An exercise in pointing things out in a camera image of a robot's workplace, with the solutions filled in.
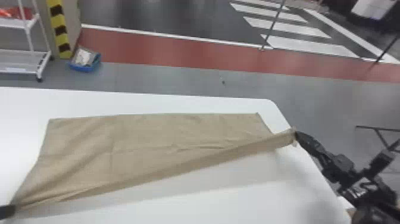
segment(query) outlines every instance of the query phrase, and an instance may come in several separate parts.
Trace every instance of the yellow and black striped post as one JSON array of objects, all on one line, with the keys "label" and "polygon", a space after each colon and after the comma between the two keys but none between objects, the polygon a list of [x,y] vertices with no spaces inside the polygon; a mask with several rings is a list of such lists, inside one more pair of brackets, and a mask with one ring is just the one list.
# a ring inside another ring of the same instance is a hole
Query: yellow and black striped post
[{"label": "yellow and black striped post", "polygon": [[72,49],[68,40],[67,25],[63,11],[62,0],[46,0],[50,12],[51,27],[54,29],[55,44],[60,53],[60,58],[72,57]]}]

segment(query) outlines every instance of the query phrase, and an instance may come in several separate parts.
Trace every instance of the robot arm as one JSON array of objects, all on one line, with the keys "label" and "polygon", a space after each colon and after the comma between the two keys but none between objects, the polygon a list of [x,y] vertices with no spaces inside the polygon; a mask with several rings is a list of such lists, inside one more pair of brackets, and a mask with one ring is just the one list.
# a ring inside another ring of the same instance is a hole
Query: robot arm
[{"label": "robot arm", "polygon": [[397,194],[378,176],[395,159],[393,151],[400,140],[382,150],[372,159],[370,167],[359,172],[349,158],[326,151],[313,137],[296,132],[296,140],[318,160],[325,178],[340,185],[337,192],[357,209],[353,224],[400,224]]}]

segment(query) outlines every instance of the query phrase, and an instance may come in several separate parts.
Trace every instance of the beige cloth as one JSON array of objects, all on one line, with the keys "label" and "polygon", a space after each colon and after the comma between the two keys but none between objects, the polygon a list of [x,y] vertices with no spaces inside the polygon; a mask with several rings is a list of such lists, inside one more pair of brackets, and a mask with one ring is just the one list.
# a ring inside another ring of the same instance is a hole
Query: beige cloth
[{"label": "beige cloth", "polygon": [[258,114],[52,119],[13,204],[28,209],[156,181],[293,142]]}]

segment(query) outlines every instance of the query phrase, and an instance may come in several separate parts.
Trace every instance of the metal shelf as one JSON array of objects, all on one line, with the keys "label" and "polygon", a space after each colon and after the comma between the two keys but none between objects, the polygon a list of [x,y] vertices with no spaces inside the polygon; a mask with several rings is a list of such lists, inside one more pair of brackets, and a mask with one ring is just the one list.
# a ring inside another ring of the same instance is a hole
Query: metal shelf
[{"label": "metal shelf", "polygon": [[[26,20],[22,0],[17,0],[18,7],[21,13],[22,20],[0,18],[0,27],[9,29],[22,29],[29,45],[29,51],[18,51],[10,49],[0,49],[0,73],[12,74],[35,74],[36,80],[42,82],[42,72],[51,57],[51,50],[47,40],[45,27],[39,15],[38,4],[36,0],[32,0],[33,8],[36,14],[31,20]],[[42,30],[43,38],[46,43],[46,52],[37,52],[33,48],[32,38],[30,36],[30,29],[38,22]]]},{"label": "metal shelf", "polygon": [[[27,29],[30,30],[39,19],[40,15],[36,13],[31,20],[26,20]],[[19,20],[17,18],[0,18],[0,27],[25,29],[24,20]]]},{"label": "metal shelf", "polygon": [[15,51],[0,49],[0,73],[38,74],[43,71],[51,51]]}]

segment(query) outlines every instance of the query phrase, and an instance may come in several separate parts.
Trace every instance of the blue basket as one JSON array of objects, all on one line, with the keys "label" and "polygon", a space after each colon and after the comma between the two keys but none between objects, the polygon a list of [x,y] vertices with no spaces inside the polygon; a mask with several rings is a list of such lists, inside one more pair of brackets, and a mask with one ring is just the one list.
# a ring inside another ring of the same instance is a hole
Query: blue basket
[{"label": "blue basket", "polygon": [[71,61],[68,62],[68,65],[73,70],[89,73],[89,72],[94,71],[99,66],[100,62],[101,62],[101,54],[96,54],[96,57],[93,60],[93,63],[91,66],[79,66],[77,64],[72,64]]}]

